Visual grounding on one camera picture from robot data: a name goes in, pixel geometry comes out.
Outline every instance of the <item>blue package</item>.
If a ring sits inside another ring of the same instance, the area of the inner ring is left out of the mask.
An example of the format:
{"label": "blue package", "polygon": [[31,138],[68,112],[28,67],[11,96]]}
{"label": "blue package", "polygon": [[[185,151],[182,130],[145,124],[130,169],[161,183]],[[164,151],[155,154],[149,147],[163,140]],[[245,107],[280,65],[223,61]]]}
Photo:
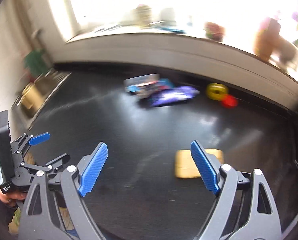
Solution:
{"label": "blue package", "polygon": [[173,102],[185,101],[194,98],[200,92],[193,87],[183,86],[164,90],[152,95],[151,106],[161,106]]}

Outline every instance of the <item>yellow sponge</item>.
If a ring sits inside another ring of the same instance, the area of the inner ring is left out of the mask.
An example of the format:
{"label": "yellow sponge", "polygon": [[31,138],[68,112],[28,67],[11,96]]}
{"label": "yellow sponge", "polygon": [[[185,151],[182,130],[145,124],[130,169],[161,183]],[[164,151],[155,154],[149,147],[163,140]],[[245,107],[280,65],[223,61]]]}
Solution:
{"label": "yellow sponge", "polygon": [[[224,163],[223,152],[217,149],[205,149],[207,153],[217,157],[221,164]],[[180,179],[199,178],[200,173],[191,157],[190,150],[179,150],[175,155],[175,176]]]}

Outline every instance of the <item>red ball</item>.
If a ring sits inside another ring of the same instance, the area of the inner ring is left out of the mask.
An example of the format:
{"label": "red ball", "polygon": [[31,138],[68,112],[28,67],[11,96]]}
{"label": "red ball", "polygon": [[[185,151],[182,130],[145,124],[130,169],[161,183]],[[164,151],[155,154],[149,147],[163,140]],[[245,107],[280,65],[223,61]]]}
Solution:
{"label": "red ball", "polygon": [[221,104],[226,108],[233,108],[238,105],[238,100],[232,95],[226,95],[222,99]]}

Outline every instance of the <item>yellow tape roll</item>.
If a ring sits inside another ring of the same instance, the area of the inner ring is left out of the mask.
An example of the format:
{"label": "yellow tape roll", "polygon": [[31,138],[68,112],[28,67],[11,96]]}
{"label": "yellow tape roll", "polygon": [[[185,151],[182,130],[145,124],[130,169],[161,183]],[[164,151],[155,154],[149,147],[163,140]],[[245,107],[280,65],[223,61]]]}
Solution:
{"label": "yellow tape roll", "polygon": [[211,83],[207,86],[206,94],[208,98],[221,101],[227,94],[229,90],[225,85]]}

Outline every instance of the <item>white wall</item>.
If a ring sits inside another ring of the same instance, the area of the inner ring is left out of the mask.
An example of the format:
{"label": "white wall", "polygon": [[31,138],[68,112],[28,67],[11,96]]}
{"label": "white wall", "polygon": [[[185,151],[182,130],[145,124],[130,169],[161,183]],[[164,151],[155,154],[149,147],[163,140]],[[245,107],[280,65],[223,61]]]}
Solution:
{"label": "white wall", "polygon": [[184,70],[212,77],[269,98],[287,108],[298,102],[298,83],[281,70],[229,46],[182,35],[142,33],[65,44],[48,0],[30,0],[30,17],[55,62],[116,61]]}
{"label": "white wall", "polygon": [[[10,2],[11,0],[4,0],[0,5],[0,111],[10,110],[17,98],[17,92],[22,91],[28,83],[22,63],[28,47],[17,31],[13,15],[10,14]],[[10,112],[9,121],[11,136],[15,138],[19,131],[13,125]]]}

